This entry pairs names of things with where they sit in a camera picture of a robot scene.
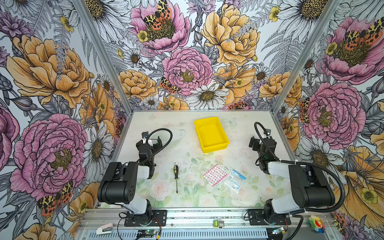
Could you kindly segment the yellow plastic bin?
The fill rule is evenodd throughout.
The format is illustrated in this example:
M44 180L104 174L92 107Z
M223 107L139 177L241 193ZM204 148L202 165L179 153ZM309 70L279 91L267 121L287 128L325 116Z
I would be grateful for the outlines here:
M224 150L230 141L218 117L194 121L195 130L204 154Z

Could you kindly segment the small green display module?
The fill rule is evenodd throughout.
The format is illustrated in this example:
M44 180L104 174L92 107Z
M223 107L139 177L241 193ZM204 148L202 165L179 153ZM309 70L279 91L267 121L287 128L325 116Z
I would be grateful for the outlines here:
M214 228L224 228L225 222L223 220L214 220L213 221L213 227Z

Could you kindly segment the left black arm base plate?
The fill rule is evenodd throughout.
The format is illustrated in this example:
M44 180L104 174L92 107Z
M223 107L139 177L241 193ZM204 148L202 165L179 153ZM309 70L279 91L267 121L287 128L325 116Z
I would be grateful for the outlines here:
M152 210L142 215L130 215L125 218L125 227L165 227L167 210Z

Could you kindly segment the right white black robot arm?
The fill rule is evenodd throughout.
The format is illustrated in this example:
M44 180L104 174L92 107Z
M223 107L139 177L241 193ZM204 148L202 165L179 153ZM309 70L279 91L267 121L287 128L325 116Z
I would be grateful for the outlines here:
M343 203L340 197L336 202L335 195L325 176L325 172L333 173L314 163L281 160L275 155L277 142L271 132L263 128L260 133L259 122L254 124L257 138L251 137L249 147L258 153L256 165L260 170L271 176L281 177L290 181L291 192L275 199L266 201L262 213L268 224L283 223L289 215L304 212L329 213L337 210Z

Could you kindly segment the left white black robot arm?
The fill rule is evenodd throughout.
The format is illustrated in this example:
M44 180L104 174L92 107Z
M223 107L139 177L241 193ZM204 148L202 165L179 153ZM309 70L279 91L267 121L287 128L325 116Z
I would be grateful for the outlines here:
M108 165L98 189L98 201L122 207L126 227L139 227L158 224L156 214L149 200L136 194L137 182L153 177L156 164L154 155L163 143L160 138L152 139L148 132L142 133L142 139L136 143L139 160L112 162Z

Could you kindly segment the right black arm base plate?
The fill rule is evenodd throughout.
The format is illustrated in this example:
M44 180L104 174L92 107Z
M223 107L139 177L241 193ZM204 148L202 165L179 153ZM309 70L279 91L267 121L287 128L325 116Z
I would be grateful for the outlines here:
M261 225L291 225L291 220L289 215L266 213L262 209L250 209L244 215L244 220L249 221L251 226L261 226Z

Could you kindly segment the clear blue plastic packet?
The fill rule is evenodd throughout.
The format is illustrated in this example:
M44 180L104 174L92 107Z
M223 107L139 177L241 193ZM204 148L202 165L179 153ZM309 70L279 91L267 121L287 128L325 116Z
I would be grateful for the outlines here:
M232 191L234 191L235 193L239 193L241 188L243 187L243 184L245 183L246 181L246 177L242 174L240 174L238 171L232 169L225 181L224 181L224 184L229 188L231 189Z

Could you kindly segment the left green circuit board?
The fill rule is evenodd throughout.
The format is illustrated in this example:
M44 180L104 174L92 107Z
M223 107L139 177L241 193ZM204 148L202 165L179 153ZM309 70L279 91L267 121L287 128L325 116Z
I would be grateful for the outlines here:
M153 238L156 237L156 240L158 240L161 236L162 231L158 230L139 230L136 236L136 240L139 240L141 238Z

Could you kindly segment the colourful flower toy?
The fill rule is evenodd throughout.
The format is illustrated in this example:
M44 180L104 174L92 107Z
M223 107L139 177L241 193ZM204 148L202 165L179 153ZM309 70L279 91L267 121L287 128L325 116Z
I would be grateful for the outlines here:
M311 215L309 217L309 223L311 225L311 227L318 233L324 233L325 232L325 225L323 223L323 221L317 217L317 216L314 216L314 215Z

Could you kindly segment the white pink stapler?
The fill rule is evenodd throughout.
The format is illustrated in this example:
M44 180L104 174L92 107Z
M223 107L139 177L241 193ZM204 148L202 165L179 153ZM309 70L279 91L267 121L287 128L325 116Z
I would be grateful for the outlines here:
M97 235L111 234L113 232L113 227L114 227L113 223L108 223L106 225L102 225L102 226L97 228L96 234Z

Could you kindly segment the pink patterned sticker sheet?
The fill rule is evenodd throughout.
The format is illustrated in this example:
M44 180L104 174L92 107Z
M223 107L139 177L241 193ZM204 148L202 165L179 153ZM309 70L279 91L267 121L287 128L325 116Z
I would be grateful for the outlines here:
M219 164L216 164L203 176L212 187L215 187L219 182L225 179L227 175L227 172Z

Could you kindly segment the yellow black handled screwdriver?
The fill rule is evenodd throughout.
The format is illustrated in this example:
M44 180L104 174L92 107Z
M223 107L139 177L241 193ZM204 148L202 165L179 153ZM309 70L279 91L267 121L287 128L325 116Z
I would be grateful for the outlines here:
M175 175L175 181L176 181L176 193L178 193L178 179L179 179L179 167L177 165L174 165L174 175Z

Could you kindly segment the aluminium front rail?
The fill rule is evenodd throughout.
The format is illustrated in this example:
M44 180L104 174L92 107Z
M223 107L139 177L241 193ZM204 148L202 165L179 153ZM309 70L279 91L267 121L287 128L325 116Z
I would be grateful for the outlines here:
M325 232L316 232L309 223L312 213L303 213L304 220L290 217L291 225L251 226L244 220L247 208L169 208L165 227L125 227L124 209L92 209L85 213L77 240L134 240L139 230L161 230L162 240L285 240L296 229L296 240L341 240L330 214L317 214L325 224ZM214 220L223 220L224 228L214 228ZM113 223L113 232L97 235L102 225ZM285 227L284 234L272 235L275 228Z

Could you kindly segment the green circuit board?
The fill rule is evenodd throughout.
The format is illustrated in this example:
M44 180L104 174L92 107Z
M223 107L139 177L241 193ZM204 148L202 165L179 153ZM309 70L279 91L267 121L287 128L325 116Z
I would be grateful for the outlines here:
M279 228L275 228L274 230L272 230L271 234L272 235L279 235L279 234L284 234L285 232L286 232L285 227L279 227Z
M156 237L156 240L158 240L161 236L162 231L158 230L139 230L136 236L136 240L139 240L141 238L153 238Z

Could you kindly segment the right green circuit board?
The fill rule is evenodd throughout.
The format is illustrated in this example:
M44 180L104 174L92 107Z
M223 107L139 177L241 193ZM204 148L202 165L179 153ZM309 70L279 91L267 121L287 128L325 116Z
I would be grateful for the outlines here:
M279 227L279 228L275 228L274 230L272 230L271 234L272 235L279 235L279 234L284 234L285 232L286 232L285 227Z

